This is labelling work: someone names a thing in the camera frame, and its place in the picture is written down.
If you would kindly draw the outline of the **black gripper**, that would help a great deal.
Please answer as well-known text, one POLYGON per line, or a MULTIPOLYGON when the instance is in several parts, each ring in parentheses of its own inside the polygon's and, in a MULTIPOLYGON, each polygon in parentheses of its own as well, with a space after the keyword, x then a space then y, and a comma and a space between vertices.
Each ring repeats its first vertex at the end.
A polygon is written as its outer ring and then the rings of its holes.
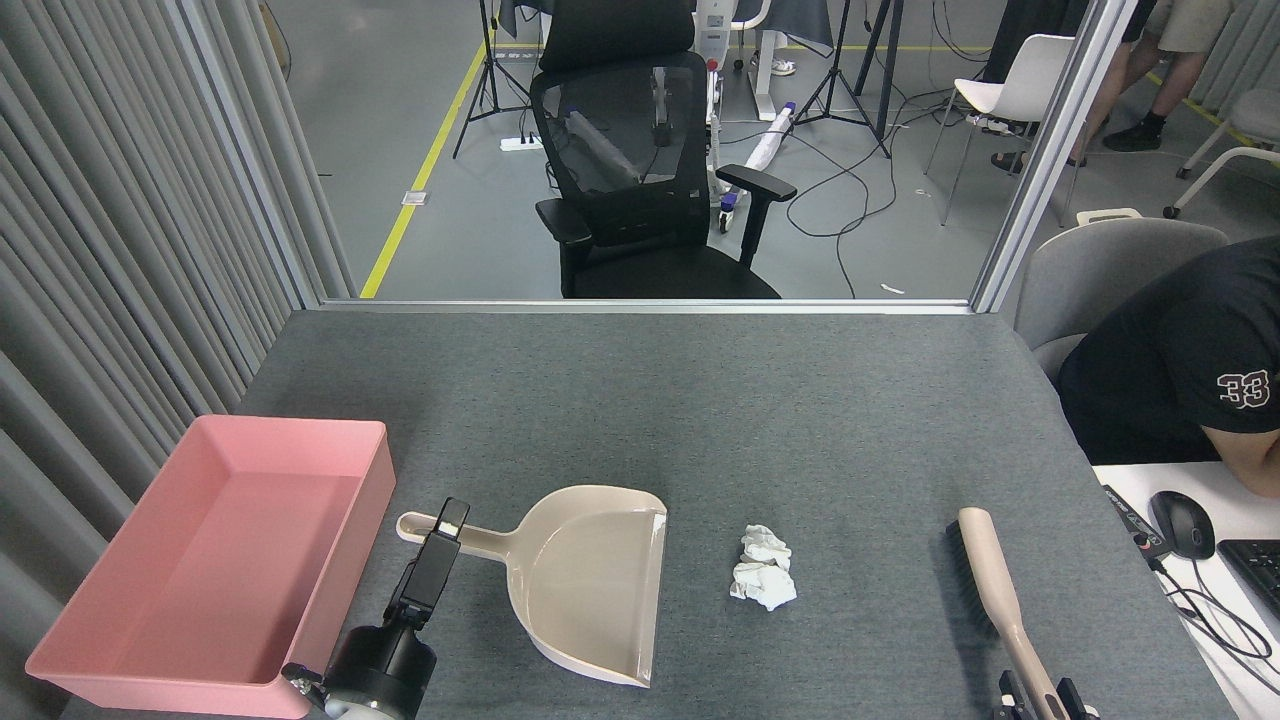
POLYGON ((323 710, 332 719, 415 719, 436 666, 421 630, 460 555, 470 505, 449 497, 408 562, 385 609, 384 626, 356 626, 330 666, 323 710))

